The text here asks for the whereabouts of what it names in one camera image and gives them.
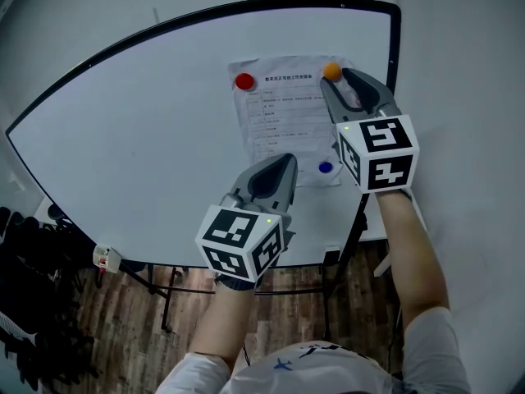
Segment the whiteboard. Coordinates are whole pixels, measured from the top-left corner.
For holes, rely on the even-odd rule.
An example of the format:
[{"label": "whiteboard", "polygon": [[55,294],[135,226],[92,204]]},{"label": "whiteboard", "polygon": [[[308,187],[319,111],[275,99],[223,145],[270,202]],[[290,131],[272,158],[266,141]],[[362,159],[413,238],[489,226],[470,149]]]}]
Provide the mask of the whiteboard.
[{"label": "whiteboard", "polygon": [[[194,236],[208,206],[249,166],[228,63],[339,55],[393,90],[399,28],[397,6],[366,0],[254,0],[182,16],[73,69],[7,136],[48,197],[96,243],[125,259],[205,267]],[[342,182],[297,189],[296,235],[279,266],[320,263],[327,245],[345,245],[361,194],[346,172]],[[367,217],[384,237],[375,199]]]}]

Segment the human arm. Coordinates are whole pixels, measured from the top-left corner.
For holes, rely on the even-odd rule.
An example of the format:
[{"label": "human arm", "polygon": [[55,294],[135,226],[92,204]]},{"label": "human arm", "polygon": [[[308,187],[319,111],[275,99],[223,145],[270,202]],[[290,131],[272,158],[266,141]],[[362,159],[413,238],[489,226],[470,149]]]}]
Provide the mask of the human arm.
[{"label": "human arm", "polygon": [[230,372],[248,331],[254,290],[234,291],[219,283],[211,304],[199,320],[189,351],[223,359]]},{"label": "human arm", "polygon": [[449,308],[445,278],[411,200],[400,191],[377,193],[390,245],[392,277],[407,326],[428,309]]}]

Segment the wooden floor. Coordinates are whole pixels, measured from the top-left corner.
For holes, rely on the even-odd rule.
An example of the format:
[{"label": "wooden floor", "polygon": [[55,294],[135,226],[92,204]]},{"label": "wooden floor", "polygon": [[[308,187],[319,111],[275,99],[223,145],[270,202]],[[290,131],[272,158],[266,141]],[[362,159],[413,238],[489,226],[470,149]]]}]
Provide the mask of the wooden floor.
[{"label": "wooden floor", "polygon": [[[360,245],[351,260],[346,279],[328,305],[331,341],[388,363],[398,310],[390,275],[375,279],[379,264],[376,243]],[[335,268],[330,268],[328,277]],[[168,285],[171,268],[155,267],[154,281]],[[199,316],[211,295],[173,292],[168,322],[172,332],[161,330],[164,299],[124,273],[107,274],[103,286],[94,285],[94,271],[82,274],[84,293],[78,320],[80,328],[95,338],[92,361],[100,378],[84,376],[79,386],[58,386],[63,393],[154,393],[161,381],[184,357]],[[191,270],[176,280],[177,286],[213,289],[208,270]],[[318,267],[272,270],[265,275],[263,290],[319,287]],[[252,363],[299,341],[322,339],[324,312],[321,294],[257,296],[245,345]],[[399,337],[391,353],[391,372],[400,369]],[[244,358],[238,360],[244,366]]]}]

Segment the whiteboard frame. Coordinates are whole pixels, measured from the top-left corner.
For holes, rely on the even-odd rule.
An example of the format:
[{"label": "whiteboard frame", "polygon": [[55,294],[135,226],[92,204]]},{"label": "whiteboard frame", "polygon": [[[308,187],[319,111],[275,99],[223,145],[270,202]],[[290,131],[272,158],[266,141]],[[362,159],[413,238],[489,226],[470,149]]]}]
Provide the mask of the whiteboard frame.
[{"label": "whiteboard frame", "polygon": [[[195,25],[200,22],[212,21],[227,16],[235,16],[243,13],[250,13],[256,11],[268,11],[278,9],[291,8],[340,8],[360,11],[374,11],[390,16],[390,51],[389,51],[389,65],[386,75],[386,86],[394,93],[395,83],[397,80],[397,71],[399,63],[399,46],[401,37],[401,10],[398,6],[388,2],[379,2],[375,0],[246,0],[243,2],[233,2],[222,6],[211,7],[202,11],[196,11],[187,15],[179,16],[177,18],[165,21],[161,24],[154,25],[146,30],[141,30],[121,41],[111,45],[110,47],[100,51],[99,53],[88,58],[84,62],[78,64],[70,71],[68,71],[62,78],[57,80],[54,84],[49,86],[40,96],[33,101],[28,108],[26,108],[18,118],[7,128],[6,137],[16,155],[24,165],[25,169],[33,177],[42,192],[51,200],[47,191],[40,185],[39,181],[33,175],[33,172],[27,167],[24,159],[16,150],[10,138],[10,133],[18,126],[27,116],[29,116],[43,101],[49,98],[62,86],[66,85],[77,76],[80,76],[91,67],[104,62],[108,58],[125,51],[128,48],[134,47],[137,44],[143,43],[149,39],[155,38],[159,35],[178,30],[186,26]],[[305,266],[312,266],[315,264],[305,264]],[[285,267],[302,267],[298,266],[276,266],[277,268]]]}]

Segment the orange ball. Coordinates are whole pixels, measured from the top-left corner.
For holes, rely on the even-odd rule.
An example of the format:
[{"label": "orange ball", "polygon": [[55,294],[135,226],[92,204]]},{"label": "orange ball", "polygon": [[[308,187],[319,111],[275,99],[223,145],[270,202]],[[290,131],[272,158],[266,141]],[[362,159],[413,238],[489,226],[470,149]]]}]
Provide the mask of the orange ball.
[{"label": "orange ball", "polygon": [[322,69],[322,74],[332,82],[337,82],[341,78],[341,68],[336,62],[329,62]]}]

